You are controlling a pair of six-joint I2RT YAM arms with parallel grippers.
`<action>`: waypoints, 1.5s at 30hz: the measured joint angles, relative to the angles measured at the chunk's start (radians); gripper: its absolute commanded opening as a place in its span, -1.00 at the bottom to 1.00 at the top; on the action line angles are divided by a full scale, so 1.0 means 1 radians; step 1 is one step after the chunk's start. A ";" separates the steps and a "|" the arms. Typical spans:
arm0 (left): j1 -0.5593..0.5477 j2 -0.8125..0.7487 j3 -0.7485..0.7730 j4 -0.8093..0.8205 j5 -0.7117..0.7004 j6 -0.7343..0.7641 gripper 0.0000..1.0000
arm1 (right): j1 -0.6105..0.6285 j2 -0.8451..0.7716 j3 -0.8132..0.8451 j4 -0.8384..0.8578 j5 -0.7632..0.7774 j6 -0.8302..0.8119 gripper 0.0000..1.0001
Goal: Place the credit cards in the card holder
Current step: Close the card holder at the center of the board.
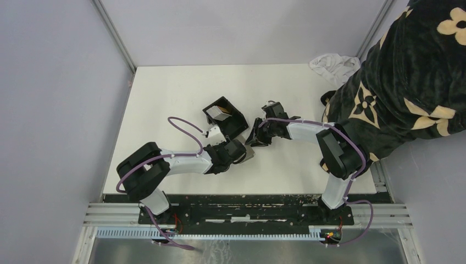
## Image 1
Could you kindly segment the grey leather card holder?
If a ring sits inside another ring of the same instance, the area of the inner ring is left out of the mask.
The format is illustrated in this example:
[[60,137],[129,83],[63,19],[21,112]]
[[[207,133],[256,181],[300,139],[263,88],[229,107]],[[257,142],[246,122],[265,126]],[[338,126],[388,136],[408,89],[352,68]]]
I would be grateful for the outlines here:
[[253,158],[255,154],[254,149],[250,145],[246,145],[246,139],[242,135],[239,135],[237,139],[246,148],[246,154],[242,158],[239,159],[239,163],[246,162],[250,160],[251,158]]

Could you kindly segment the black plastic card box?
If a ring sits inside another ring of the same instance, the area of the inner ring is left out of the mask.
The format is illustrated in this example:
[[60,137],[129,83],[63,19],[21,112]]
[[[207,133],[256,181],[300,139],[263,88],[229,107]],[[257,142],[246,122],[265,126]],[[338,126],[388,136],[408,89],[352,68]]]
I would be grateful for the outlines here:
[[217,125],[223,135],[235,139],[249,128],[245,116],[224,96],[202,109],[208,124]]

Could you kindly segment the stack of credit cards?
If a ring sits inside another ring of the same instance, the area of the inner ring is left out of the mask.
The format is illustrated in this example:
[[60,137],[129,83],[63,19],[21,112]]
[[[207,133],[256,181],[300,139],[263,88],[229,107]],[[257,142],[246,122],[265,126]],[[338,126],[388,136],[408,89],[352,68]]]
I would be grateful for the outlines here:
[[232,116],[232,114],[226,108],[220,106],[211,106],[206,110],[206,113],[211,118],[218,121],[224,121],[228,117]]

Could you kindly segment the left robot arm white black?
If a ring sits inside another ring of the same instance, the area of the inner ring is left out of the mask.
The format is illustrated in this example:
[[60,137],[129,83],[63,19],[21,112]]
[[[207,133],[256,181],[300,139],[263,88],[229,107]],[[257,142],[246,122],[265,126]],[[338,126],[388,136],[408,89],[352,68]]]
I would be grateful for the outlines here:
[[166,194],[158,188],[165,177],[223,173],[232,164],[243,162],[246,156],[245,145],[237,139],[184,153],[165,150],[155,142],[148,142],[117,166],[120,180],[116,191],[125,193],[131,202],[142,203],[157,222],[168,223],[173,209]]

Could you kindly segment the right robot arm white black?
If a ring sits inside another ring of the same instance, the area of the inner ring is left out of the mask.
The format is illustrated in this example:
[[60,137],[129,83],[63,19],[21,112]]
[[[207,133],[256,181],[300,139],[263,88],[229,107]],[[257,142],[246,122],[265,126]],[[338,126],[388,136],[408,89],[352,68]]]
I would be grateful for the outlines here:
[[317,144],[326,165],[329,178],[317,210],[324,224],[334,223],[340,216],[339,208],[347,203],[348,193],[356,177],[368,163],[368,155],[355,136],[350,124],[321,123],[298,116],[289,117],[280,102],[269,102],[262,107],[265,116],[256,118],[246,145],[269,146],[274,137]]

